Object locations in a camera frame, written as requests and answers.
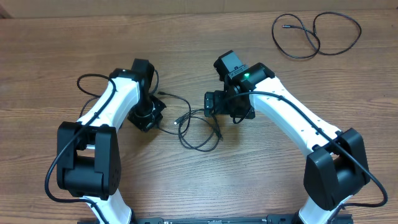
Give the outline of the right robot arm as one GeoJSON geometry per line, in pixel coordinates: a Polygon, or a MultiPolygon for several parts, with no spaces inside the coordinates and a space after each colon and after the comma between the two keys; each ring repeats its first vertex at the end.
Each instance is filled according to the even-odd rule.
{"type": "Polygon", "coordinates": [[[238,124],[259,111],[270,118],[305,158],[303,184],[308,199],[292,223],[346,223],[338,212],[370,178],[362,136],[341,131],[312,113],[291,95],[263,63],[243,64],[232,51],[213,64],[222,91],[206,92],[205,116],[228,114],[238,124]]]}

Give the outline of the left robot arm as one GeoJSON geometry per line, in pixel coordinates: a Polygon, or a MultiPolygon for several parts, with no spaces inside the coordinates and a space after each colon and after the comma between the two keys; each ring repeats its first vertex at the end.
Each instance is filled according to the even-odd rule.
{"type": "Polygon", "coordinates": [[[133,210],[119,191],[121,158],[118,131],[125,119],[147,132],[162,119],[165,104],[150,91],[158,73],[148,60],[135,59],[130,69],[117,68],[106,77],[108,86],[92,109],[75,122],[64,121],[57,130],[57,156],[45,178],[57,173],[57,185],[83,202],[95,214],[95,223],[135,223],[133,210]]]}

